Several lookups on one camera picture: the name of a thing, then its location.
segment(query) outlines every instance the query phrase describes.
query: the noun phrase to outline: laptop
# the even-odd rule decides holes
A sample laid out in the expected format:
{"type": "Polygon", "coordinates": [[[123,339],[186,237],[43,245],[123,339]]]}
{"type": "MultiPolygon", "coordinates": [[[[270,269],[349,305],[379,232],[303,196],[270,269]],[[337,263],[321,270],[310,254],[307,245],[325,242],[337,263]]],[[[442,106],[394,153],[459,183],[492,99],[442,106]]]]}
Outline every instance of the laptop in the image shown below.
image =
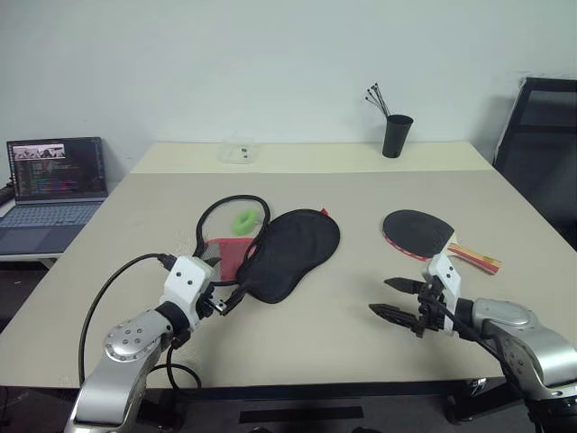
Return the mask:
{"type": "Polygon", "coordinates": [[[108,196],[99,137],[8,142],[15,206],[0,255],[62,253],[108,196]]]}

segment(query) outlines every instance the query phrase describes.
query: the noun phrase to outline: black racket cover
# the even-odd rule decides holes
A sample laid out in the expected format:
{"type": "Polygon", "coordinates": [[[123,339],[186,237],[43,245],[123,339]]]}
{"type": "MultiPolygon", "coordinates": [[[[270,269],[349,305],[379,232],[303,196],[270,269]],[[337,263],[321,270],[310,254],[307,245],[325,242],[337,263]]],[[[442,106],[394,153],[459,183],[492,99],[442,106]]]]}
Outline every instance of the black racket cover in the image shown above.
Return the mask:
{"type": "Polygon", "coordinates": [[[329,216],[312,209],[293,210],[270,222],[236,280],[248,284],[254,298],[276,304],[333,255],[340,239],[339,227],[329,216]]]}

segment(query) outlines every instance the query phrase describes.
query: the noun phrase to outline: table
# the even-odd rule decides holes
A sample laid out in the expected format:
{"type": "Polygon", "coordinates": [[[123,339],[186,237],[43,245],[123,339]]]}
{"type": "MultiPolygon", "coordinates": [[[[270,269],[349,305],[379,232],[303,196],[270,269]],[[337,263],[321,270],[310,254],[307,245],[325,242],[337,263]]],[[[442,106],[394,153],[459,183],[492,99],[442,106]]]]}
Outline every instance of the table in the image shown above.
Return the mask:
{"type": "MultiPolygon", "coordinates": [[[[453,259],[464,297],[522,303],[577,343],[577,254],[470,144],[408,143],[398,160],[381,157],[376,144],[267,145],[252,165],[218,163],[217,154],[217,144],[150,149],[0,336],[1,384],[77,387],[79,330],[106,278],[141,253],[191,253],[200,214],[239,193],[265,198],[274,217],[325,207],[342,238],[280,304],[247,298],[229,316],[204,321],[174,358],[206,387],[500,375],[473,343],[432,331],[418,339],[369,311],[370,303],[417,310],[415,297],[382,283],[419,278],[423,266],[380,233],[382,219],[400,208],[450,221],[464,244],[504,263],[489,276],[453,259]]],[[[151,261],[117,280],[88,332],[88,372],[110,327],[158,304],[166,275],[151,261]]],[[[168,387],[165,376],[151,374],[149,386],[168,387]]]]}

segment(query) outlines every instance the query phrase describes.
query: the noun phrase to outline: chair backrest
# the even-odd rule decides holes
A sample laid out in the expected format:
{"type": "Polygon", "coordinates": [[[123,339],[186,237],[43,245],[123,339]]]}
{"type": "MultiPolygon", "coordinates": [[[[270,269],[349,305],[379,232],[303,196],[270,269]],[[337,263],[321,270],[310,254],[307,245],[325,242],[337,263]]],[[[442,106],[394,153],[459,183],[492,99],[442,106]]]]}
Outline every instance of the chair backrest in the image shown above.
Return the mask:
{"type": "Polygon", "coordinates": [[[577,250],[577,80],[527,78],[493,165],[577,250]]]}

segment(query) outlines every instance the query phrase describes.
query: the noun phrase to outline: black rubber paddle face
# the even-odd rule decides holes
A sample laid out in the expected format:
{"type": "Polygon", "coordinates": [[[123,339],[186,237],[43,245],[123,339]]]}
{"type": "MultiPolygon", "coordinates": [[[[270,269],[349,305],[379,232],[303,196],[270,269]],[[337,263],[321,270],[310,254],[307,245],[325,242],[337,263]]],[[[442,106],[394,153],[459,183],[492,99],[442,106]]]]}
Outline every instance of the black rubber paddle face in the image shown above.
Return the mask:
{"type": "Polygon", "coordinates": [[[409,209],[388,214],[382,231],[387,241],[403,253],[421,259],[441,253],[454,232],[442,219],[409,209]]]}

